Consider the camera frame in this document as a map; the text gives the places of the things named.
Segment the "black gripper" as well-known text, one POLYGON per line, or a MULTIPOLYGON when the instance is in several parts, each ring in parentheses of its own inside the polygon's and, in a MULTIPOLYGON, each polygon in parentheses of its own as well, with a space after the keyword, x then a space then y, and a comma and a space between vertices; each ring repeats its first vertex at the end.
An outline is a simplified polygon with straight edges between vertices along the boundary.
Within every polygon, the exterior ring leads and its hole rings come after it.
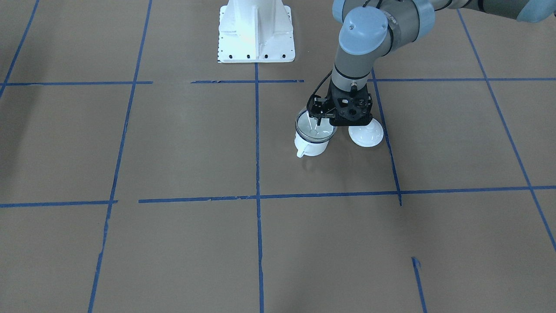
POLYGON ((329 85, 326 98, 308 99, 307 113, 316 119, 315 127, 321 125, 323 118, 328 118, 331 125, 336 127, 367 126, 373 119, 372 106, 367 85, 356 91, 343 91, 335 85, 329 85))

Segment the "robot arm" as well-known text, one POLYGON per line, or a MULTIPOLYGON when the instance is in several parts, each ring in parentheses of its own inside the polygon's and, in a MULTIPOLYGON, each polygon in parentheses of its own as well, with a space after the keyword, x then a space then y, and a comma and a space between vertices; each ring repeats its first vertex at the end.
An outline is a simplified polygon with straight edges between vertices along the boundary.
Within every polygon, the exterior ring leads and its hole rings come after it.
POLYGON ((526 23, 555 12, 553 0, 335 0, 332 15, 342 27, 325 97, 311 95, 307 113, 332 126, 371 123, 372 100, 367 88, 380 57, 415 42, 433 28, 436 12, 470 9, 526 23))

